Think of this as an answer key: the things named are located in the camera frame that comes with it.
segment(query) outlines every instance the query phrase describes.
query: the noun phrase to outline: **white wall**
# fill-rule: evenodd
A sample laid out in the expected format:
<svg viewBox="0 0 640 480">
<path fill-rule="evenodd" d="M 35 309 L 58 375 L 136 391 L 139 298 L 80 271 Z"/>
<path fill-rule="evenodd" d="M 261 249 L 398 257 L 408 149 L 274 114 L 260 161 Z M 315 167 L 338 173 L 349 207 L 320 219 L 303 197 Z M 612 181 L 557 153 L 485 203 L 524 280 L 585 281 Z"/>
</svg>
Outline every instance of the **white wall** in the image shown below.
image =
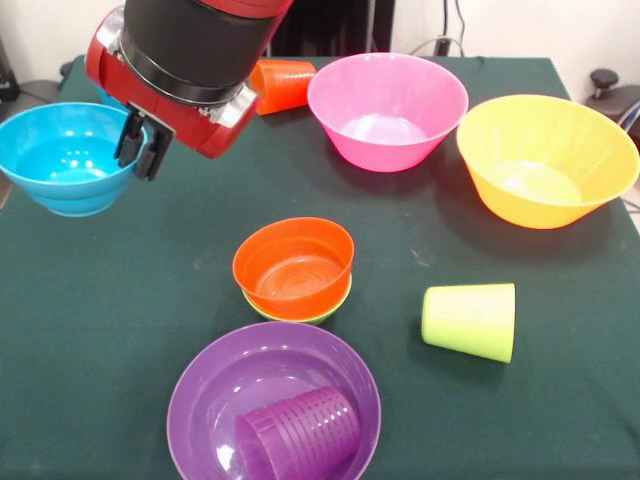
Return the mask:
<svg viewBox="0 0 640 480">
<path fill-rule="evenodd" d="M 0 0 L 0 36 L 19 82 L 59 79 L 123 0 Z"/>
<path fill-rule="evenodd" d="M 600 66 L 616 70 L 623 83 L 640 83 L 640 0 L 459 1 L 467 55 L 551 57 L 577 100 L 590 94 L 589 72 Z M 58 78 L 60 65 L 86 50 L 102 18 L 121 3 L 0 0 L 0 35 L 19 81 Z M 457 36 L 449 3 L 449 34 Z M 441 29 L 441 0 L 396 0 L 395 51 L 409 52 Z M 433 44 L 424 53 L 432 51 Z"/>
<path fill-rule="evenodd" d="M 589 73 L 598 67 L 617 71 L 621 84 L 640 83 L 640 0 L 459 1 L 467 56 L 551 57 L 578 101 L 591 94 Z M 394 22 L 392 48 L 408 53 L 441 33 L 442 0 L 396 0 Z M 449 35 L 459 31 L 449 0 Z"/>
</svg>

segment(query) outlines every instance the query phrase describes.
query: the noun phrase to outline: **pink bowl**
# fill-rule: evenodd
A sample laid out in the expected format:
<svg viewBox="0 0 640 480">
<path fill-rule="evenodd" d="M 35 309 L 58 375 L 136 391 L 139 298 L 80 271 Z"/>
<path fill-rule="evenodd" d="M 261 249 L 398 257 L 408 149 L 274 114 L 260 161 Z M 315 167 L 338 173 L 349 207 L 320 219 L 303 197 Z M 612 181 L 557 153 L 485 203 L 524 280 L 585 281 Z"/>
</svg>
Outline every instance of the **pink bowl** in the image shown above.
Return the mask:
<svg viewBox="0 0 640 480">
<path fill-rule="evenodd" d="M 311 81 L 309 106 L 340 154 L 374 172 L 411 168 L 460 123 L 464 85 L 447 69 L 398 53 L 337 60 Z"/>
</svg>

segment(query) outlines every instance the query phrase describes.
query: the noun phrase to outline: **black cable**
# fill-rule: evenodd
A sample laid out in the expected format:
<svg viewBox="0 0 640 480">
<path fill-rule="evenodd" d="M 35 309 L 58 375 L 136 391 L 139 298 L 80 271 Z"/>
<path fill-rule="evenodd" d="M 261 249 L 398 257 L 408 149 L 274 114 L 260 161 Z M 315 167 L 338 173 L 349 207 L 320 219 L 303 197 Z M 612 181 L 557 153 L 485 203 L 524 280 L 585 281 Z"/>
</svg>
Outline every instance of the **black cable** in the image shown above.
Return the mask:
<svg viewBox="0 0 640 480">
<path fill-rule="evenodd" d="M 449 0 L 442 0 L 442 5 L 444 7 L 444 28 L 442 29 L 442 36 L 447 36 L 447 31 L 449 30 Z"/>
<path fill-rule="evenodd" d="M 464 31 L 467 29 L 467 24 L 465 23 L 462 12 L 460 11 L 460 0 L 455 0 L 455 2 L 456 10 L 458 11 L 458 18 L 460 18 L 460 23 L 462 24 L 462 29 L 460 30 L 460 45 L 462 45 L 462 41 L 464 40 Z"/>
<path fill-rule="evenodd" d="M 437 42 L 438 40 L 442 40 L 442 39 L 449 40 L 450 42 L 455 43 L 456 45 L 458 45 L 458 47 L 460 48 L 460 56 L 464 57 L 464 49 L 462 48 L 462 45 L 460 45 L 460 42 L 458 42 L 453 37 L 436 37 L 436 38 L 431 38 L 429 40 L 426 40 L 426 41 L 422 42 L 420 45 L 418 45 L 416 48 L 411 50 L 411 52 L 409 52 L 409 55 L 415 55 L 416 53 L 418 53 L 418 51 L 420 51 L 422 48 L 426 47 L 430 43 Z"/>
</svg>

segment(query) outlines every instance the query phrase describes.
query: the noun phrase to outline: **bowl rim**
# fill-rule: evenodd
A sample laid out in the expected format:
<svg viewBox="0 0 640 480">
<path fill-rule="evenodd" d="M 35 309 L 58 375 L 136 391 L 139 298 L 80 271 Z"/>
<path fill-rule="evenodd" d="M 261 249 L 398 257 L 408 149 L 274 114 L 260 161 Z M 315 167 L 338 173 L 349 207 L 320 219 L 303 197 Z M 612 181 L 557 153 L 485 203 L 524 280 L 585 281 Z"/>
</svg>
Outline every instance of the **bowl rim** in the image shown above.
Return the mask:
<svg viewBox="0 0 640 480">
<path fill-rule="evenodd" d="M 101 103 L 91 103 L 91 102 L 58 102 L 58 103 L 50 103 L 47 105 L 39 105 L 37 107 L 33 107 L 30 108 L 28 110 L 25 110 L 23 112 L 20 112 L 16 115 L 13 115 L 12 117 L 8 118 L 6 121 L 0 123 L 0 132 L 2 132 L 2 130 L 4 128 L 6 128 L 8 125 L 11 124 L 11 122 L 13 122 L 14 120 L 18 120 L 20 117 L 23 116 L 28 116 L 30 115 L 32 112 L 35 111 L 39 111 L 39 110 L 46 110 L 49 108 L 60 108 L 60 107 L 68 107 L 68 106 L 80 106 L 80 107 L 91 107 L 91 108 L 97 108 L 97 109 L 106 109 L 106 110 L 111 110 L 115 113 L 117 113 L 118 115 L 122 115 L 126 118 L 127 114 L 122 111 L 121 109 L 115 108 L 115 107 L 110 107 L 108 105 L 103 105 Z M 143 145 L 147 143 L 148 138 L 147 138 L 147 132 L 143 129 L 142 130 L 142 135 L 143 135 Z M 127 165 L 124 168 L 120 168 L 120 170 L 118 170 L 117 172 L 111 174 L 111 175 L 107 175 L 104 177 L 96 177 L 96 178 L 92 178 L 91 180 L 83 180 L 82 182 L 71 182 L 71 183 L 58 183 L 58 182 L 49 182 L 49 181 L 45 181 L 45 180 L 33 180 L 29 177 L 24 177 L 16 172 L 14 172 L 13 170 L 8 169 L 7 167 L 5 167 L 1 162 L 0 162 L 0 171 L 2 171 L 7 177 L 9 177 L 10 179 L 16 179 L 20 182 L 23 182 L 25 184 L 29 184 L 29 185 L 38 185 L 38 186 L 43 186 L 43 187 L 65 187 L 65 188 L 73 188 L 73 187 L 80 187 L 80 186 L 86 186 L 86 185 L 91 185 L 93 183 L 98 183 L 98 182 L 104 182 L 107 179 L 112 179 L 112 178 L 117 178 L 120 175 L 124 175 L 125 173 L 130 172 L 131 170 L 133 170 L 133 168 L 135 167 L 135 165 L 138 163 L 138 158 L 136 158 L 133 162 L 131 162 L 129 165 Z"/>
<path fill-rule="evenodd" d="M 634 159 L 635 159 L 635 174 L 633 175 L 633 178 L 626 184 L 626 186 L 617 194 L 615 195 L 609 195 L 607 197 L 603 197 L 602 199 L 599 200 L 592 200 L 589 202 L 563 202 L 563 203 L 559 203 L 559 202 L 550 202 L 547 200 L 534 200 L 531 199 L 529 197 L 523 197 L 520 196 L 510 190 L 507 190 L 505 188 L 503 188 L 502 186 L 496 184 L 494 181 L 492 181 L 487 175 L 485 175 L 483 172 L 481 172 L 480 170 L 478 170 L 475 165 L 473 164 L 472 161 L 468 160 L 468 158 L 470 158 L 470 156 L 468 156 L 469 151 L 466 150 L 464 148 L 463 145 L 461 145 L 461 141 L 460 141 L 460 132 L 462 131 L 464 134 L 464 130 L 465 130 L 465 122 L 467 121 L 467 119 L 473 115 L 473 112 L 476 112 L 478 109 L 482 110 L 483 108 L 487 108 L 487 106 L 490 106 L 494 103 L 498 103 L 498 102 L 510 102 L 510 101 L 514 101 L 514 100 L 526 100 L 526 99 L 531 99 L 534 101 L 543 101 L 543 102 L 550 102 L 550 103 L 561 103 L 563 105 L 566 105 L 570 108 L 575 108 L 576 110 L 580 110 L 582 112 L 584 112 L 587 115 L 591 115 L 594 118 L 598 118 L 600 121 L 603 122 L 604 125 L 608 125 L 608 127 L 614 127 L 615 129 L 618 130 L 618 133 L 622 134 L 624 136 L 624 141 L 626 142 L 627 146 L 631 147 L 631 151 L 635 152 L 634 155 Z M 608 118 L 607 116 L 601 114 L 600 112 L 587 107 L 586 105 L 582 105 L 581 103 L 577 103 L 577 102 L 573 102 L 572 100 L 566 99 L 566 98 L 560 98 L 560 97 L 555 97 L 552 95 L 540 95 L 540 94 L 513 94 L 513 95 L 502 95 L 499 97 L 495 97 L 495 98 L 490 98 L 487 99 L 483 102 L 480 102 L 478 105 L 474 106 L 471 110 L 469 110 L 469 113 L 465 116 L 465 118 L 462 120 L 462 122 L 460 123 L 460 126 L 458 128 L 458 131 L 456 132 L 456 144 L 458 146 L 458 150 L 460 151 L 460 154 L 462 155 L 462 158 L 464 160 L 464 163 L 467 165 L 467 168 L 469 170 L 471 170 L 474 174 L 478 175 L 480 178 L 482 178 L 485 182 L 489 183 L 490 185 L 492 185 L 495 188 L 498 188 L 499 190 L 505 192 L 505 193 L 509 193 L 511 195 L 514 195 L 518 198 L 522 198 L 524 200 L 527 200 L 529 202 L 533 202 L 533 203 L 537 203 L 539 205 L 547 205 L 547 206 L 551 206 L 551 207 L 559 207 L 559 208 L 581 208 L 581 207 L 598 207 L 600 205 L 604 205 L 605 203 L 610 202 L 611 200 L 615 200 L 616 198 L 620 197 L 623 193 L 625 193 L 627 190 L 629 190 L 634 184 L 635 182 L 638 180 L 638 176 L 640 175 L 640 154 L 638 153 L 638 148 L 635 146 L 635 144 L 633 143 L 633 140 L 631 139 L 631 137 L 627 134 L 627 132 L 624 131 L 624 129 L 622 127 L 620 127 L 620 125 L 618 125 L 616 122 L 614 122 L 613 120 L 611 120 L 610 118 Z"/>
<path fill-rule="evenodd" d="M 351 293 L 351 289 L 352 288 L 353 288 L 353 275 L 349 275 L 349 285 L 347 286 L 347 289 L 344 292 L 344 296 L 338 301 L 338 303 L 336 303 L 333 307 L 331 307 L 325 313 L 321 313 L 321 314 L 316 315 L 314 317 L 302 318 L 302 319 L 296 319 L 296 320 L 288 320 L 286 318 L 280 318 L 280 317 L 277 317 L 275 315 L 272 315 L 269 312 L 266 312 L 266 311 L 262 310 L 258 305 L 254 304 L 251 301 L 251 299 L 249 298 L 249 295 L 247 295 L 247 292 L 245 292 L 242 289 L 241 290 L 242 290 L 242 295 L 244 296 L 244 298 L 247 301 L 247 303 L 249 304 L 249 306 L 251 308 L 253 308 L 258 315 L 262 316 L 263 318 L 265 318 L 267 320 L 270 320 L 270 321 L 273 321 L 273 322 L 307 323 L 307 324 L 313 325 L 314 322 L 322 322 L 322 321 L 326 320 L 327 318 L 329 318 L 334 313 L 336 313 L 340 309 L 340 307 L 342 307 L 342 305 L 344 305 L 344 303 L 347 301 L 347 298 L 349 298 L 349 294 Z"/>
<path fill-rule="evenodd" d="M 178 381 L 176 382 L 175 386 L 173 387 L 173 391 L 171 393 L 171 399 L 169 400 L 169 406 L 167 408 L 167 420 L 166 420 L 166 423 L 165 423 L 166 435 L 167 435 L 167 444 L 168 444 L 168 447 L 169 447 L 169 453 L 171 455 L 171 460 L 173 461 L 173 465 L 178 470 L 178 473 L 180 474 L 180 477 L 185 479 L 185 480 L 187 480 L 187 476 L 182 471 L 182 468 L 181 468 L 180 464 L 178 463 L 178 461 L 176 460 L 176 456 L 175 456 L 175 453 L 173 451 L 173 443 L 171 441 L 171 433 L 170 433 L 171 432 L 171 430 L 170 430 L 170 420 L 171 420 L 172 412 L 174 411 L 174 408 L 173 408 L 174 400 L 176 398 L 176 395 L 178 393 L 178 389 L 180 388 L 184 377 L 187 375 L 187 373 L 193 367 L 193 365 L 195 365 L 195 363 L 200 360 L 201 357 L 203 357 L 209 350 L 214 349 L 216 344 L 222 342 L 227 337 L 237 336 L 237 335 L 245 335 L 247 332 L 249 332 L 251 330 L 254 330 L 254 329 L 257 330 L 257 329 L 269 329 L 269 328 L 270 329 L 276 329 L 276 328 L 289 328 L 289 329 L 292 329 L 292 328 L 312 328 L 319 335 L 326 335 L 327 337 L 332 338 L 332 340 L 334 342 L 342 344 L 342 346 L 344 346 L 347 350 L 351 351 L 351 353 L 355 356 L 355 358 L 360 362 L 360 365 L 363 367 L 364 371 L 367 373 L 367 377 L 370 380 L 370 383 L 371 383 L 371 385 L 373 387 L 375 404 L 376 404 L 375 405 L 376 416 L 378 418 L 378 422 L 377 422 L 377 425 L 375 427 L 374 438 L 373 438 L 373 442 L 371 443 L 371 451 L 369 452 L 369 456 L 367 457 L 367 459 L 365 460 L 364 464 L 362 465 L 362 468 L 360 469 L 360 471 L 358 472 L 358 474 L 355 477 L 355 478 L 360 478 L 364 474 L 364 472 L 366 472 L 367 468 L 369 468 L 369 465 L 371 464 L 371 460 L 373 459 L 373 456 L 376 453 L 376 450 L 377 450 L 377 447 L 378 447 L 378 442 L 380 440 L 380 431 L 382 429 L 382 403 L 381 403 L 381 400 L 380 400 L 380 390 L 378 389 L 378 385 L 376 383 L 376 379 L 373 376 L 373 373 L 371 373 L 371 369 L 369 369 L 369 366 L 367 365 L 367 362 L 364 361 L 364 359 L 360 356 L 360 354 L 351 345 L 349 345 L 346 341 L 344 341 L 339 336 L 337 336 L 334 333 L 331 333 L 331 332 L 329 332 L 327 330 L 324 330 L 323 328 L 314 326 L 314 325 L 307 325 L 306 323 L 285 323 L 285 322 L 254 323 L 254 324 L 251 324 L 251 325 L 246 325 L 244 327 L 237 328 L 235 330 L 231 330 L 230 332 L 227 332 L 226 334 L 218 337 L 216 340 L 214 340 L 209 345 L 204 347 L 189 362 L 189 364 L 185 367 L 183 372 L 180 374 L 180 377 L 178 378 Z"/>
<path fill-rule="evenodd" d="M 237 262 L 237 259 L 238 259 L 238 254 L 239 254 L 240 250 L 242 250 L 250 240 L 252 240 L 256 236 L 260 235 L 265 230 L 273 228 L 273 227 L 275 227 L 277 225 L 281 225 L 283 223 L 289 223 L 289 222 L 293 223 L 293 222 L 298 222 L 298 221 L 301 221 L 301 220 L 321 221 L 321 222 L 324 222 L 324 223 L 329 223 L 334 227 L 338 227 L 338 229 L 342 230 L 347 235 L 347 237 L 349 238 L 349 244 L 350 244 L 350 247 L 351 247 L 351 252 L 350 252 L 349 259 L 347 261 L 346 266 L 342 270 L 340 270 L 340 273 L 336 276 L 336 278 L 334 278 L 331 282 L 326 284 L 323 288 L 321 288 L 320 290 L 317 290 L 317 291 L 315 291 L 313 293 L 307 293 L 305 295 L 298 295 L 296 297 L 278 299 L 277 300 L 278 302 L 283 302 L 283 303 L 297 302 L 297 301 L 300 301 L 301 299 L 308 298 L 308 297 L 310 297 L 312 295 L 315 295 L 318 292 L 321 292 L 323 290 L 326 290 L 326 289 L 332 287 L 334 284 L 336 284 L 338 281 L 340 281 L 342 279 L 343 275 L 345 275 L 346 273 L 348 273 L 349 271 L 352 270 L 352 268 L 353 268 L 353 259 L 355 258 L 356 246 L 355 246 L 355 242 L 353 241 L 353 237 L 351 236 L 351 234 L 349 233 L 349 231 L 346 228 L 344 228 L 339 223 L 334 222 L 333 220 L 329 220 L 328 218 L 323 218 L 323 217 L 291 217 L 291 218 L 285 218 L 285 219 L 282 219 L 282 220 L 278 220 L 276 222 L 272 222 L 272 223 L 270 223 L 268 225 L 265 225 L 262 228 L 256 230 L 251 235 L 249 235 L 240 244 L 240 246 L 236 250 L 236 253 L 233 256 L 233 261 L 231 262 L 231 270 L 232 270 L 232 273 L 233 273 L 233 278 L 236 281 L 236 284 L 243 291 L 245 291 L 245 292 L 249 293 L 251 296 L 254 296 L 254 297 L 259 298 L 261 300 L 265 300 L 265 301 L 273 301 L 274 300 L 271 297 L 267 297 L 265 295 L 259 295 L 253 289 L 245 288 L 244 283 L 240 281 L 240 279 L 238 278 L 238 274 L 237 274 L 236 262 Z"/>
<path fill-rule="evenodd" d="M 385 59 L 385 60 L 389 60 L 389 59 L 393 59 L 393 58 L 403 58 L 403 59 L 406 59 L 407 61 L 411 61 L 411 62 L 415 62 L 415 63 L 422 63 L 422 64 L 426 63 L 426 64 L 429 64 L 432 67 L 434 67 L 436 70 L 439 70 L 440 72 L 444 73 L 446 76 L 448 76 L 451 79 L 453 79 L 454 83 L 456 83 L 460 87 L 460 91 L 464 94 L 464 104 L 465 104 L 465 106 L 464 106 L 463 109 L 461 109 L 462 111 L 461 111 L 461 114 L 459 115 L 458 119 L 455 122 L 453 122 L 449 128 L 446 128 L 443 131 L 441 131 L 441 132 L 439 132 L 439 133 L 437 133 L 435 135 L 431 135 L 431 136 L 425 138 L 424 140 L 420 140 L 418 142 L 404 142 L 404 143 L 388 144 L 388 143 L 381 143 L 381 142 L 376 142 L 376 141 L 364 141 L 364 140 L 360 140 L 360 139 L 357 139 L 357 138 L 350 137 L 349 135 L 345 135 L 344 133 L 342 133 L 340 131 L 340 129 L 336 128 L 334 125 L 322 120 L 322 116 L 318 114 L 318 112 L 316 111 L 316 109 L 313 106 L 314 105 L 314 101 L 312 101 L 313 92 L 314 92 L 314 90 L 316 88 L 315 85 L 319 81 L 321 81 L 321 80 L 318 80 L 318 78 L 320 78 L 320 79 L 322 78 L 323 72 L 326 72 L 326 71 L 329 71 L 329 70 L 333 70 L 335 68 L 338 68 L 343 63 L 349 63 L 351 61 L 357 60 L 357 59 L 362 58 L 362 57 Z M 318 72 L 314 75 L 314 77 L 311 79 L 311 82 L 309 83 L 309 88 L 307 89 L 307 103 L 309 104 L 309 109 L 311 110 L 311 113 L 313 113 L 314 117 L 316 117 L 316 119 L 320 122 L 320 124 L 323 127 L 328 128 L 329 130 L 331 130 L 333 133 L 335 133 L 337 135 L 340 135 L 340 136 L 342 136 L 344 138 L 348 138 L 351 141 L 363 143 L 363 144 L 366 144 L 366 145 L 376 145 L 376 146 L 383 146 L 383 147 L 409 147 L 409 146 L 414 146 L 414 145 L 422 145 L 422 144 L 429 143 L 429 142 L 432 142 L 434 140 L 438 140 L 440 138 L 446 137 L 458 125 L 460 125 L 460 122 L 462 122 L 462 120 L 464 119 L 465 115 L 467 114 L 467 111 L 469 110 L 469 92 L 467 91 L 467 88 L 464 86 L 464 83 L 462 83 L 462 80 L 460 80 L 453 72 L 451 72 L 447 68 L 443 67 L 442 65 L 437 64 L 436 62 L 432 62 L 430 60 L 427 60 L 427 59 L 422 58 L 422 57 L 417 57 L 415 55 L 408 55 L 406 53 L 370 52 L 370 53 L 359 53 L 357 55 L 349 55 L 347 57 L 340 58 L 338 60 L 335 60 L 335 61 L 325 65 L 320 70 L 318 70 Z"/>
</svg>

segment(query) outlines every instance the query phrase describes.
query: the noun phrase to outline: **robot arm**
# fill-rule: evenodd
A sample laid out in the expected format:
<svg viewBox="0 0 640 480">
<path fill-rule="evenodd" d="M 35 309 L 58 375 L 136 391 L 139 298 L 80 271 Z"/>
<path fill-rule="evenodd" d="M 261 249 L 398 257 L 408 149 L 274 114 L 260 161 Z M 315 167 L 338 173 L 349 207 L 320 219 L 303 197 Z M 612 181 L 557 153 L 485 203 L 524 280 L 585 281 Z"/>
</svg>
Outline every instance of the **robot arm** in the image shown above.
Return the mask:
<svg viewBox="0 0 640 480">
<path fill-rule="evenodd" d="M 120 165 L 154 129 L 136 175 L 152 180 L 175 137 L 208 158 L 226 151 L 255 110 L 244 83 L 293 0 L 127 0 L 98 28 L 87 73 L 130 114 Z"/>
</svg>

